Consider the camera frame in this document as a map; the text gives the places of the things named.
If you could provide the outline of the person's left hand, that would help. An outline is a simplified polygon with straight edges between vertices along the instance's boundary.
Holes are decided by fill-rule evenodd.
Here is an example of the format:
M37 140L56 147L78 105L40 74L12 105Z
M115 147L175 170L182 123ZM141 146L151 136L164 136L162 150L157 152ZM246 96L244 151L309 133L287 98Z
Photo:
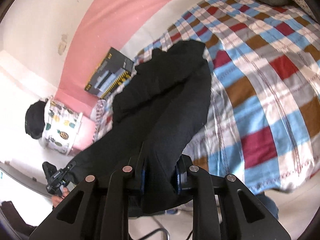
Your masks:
M62 189L62 196L53 195L51 197L53 209L56 208L68 195L70 191L67 187Z

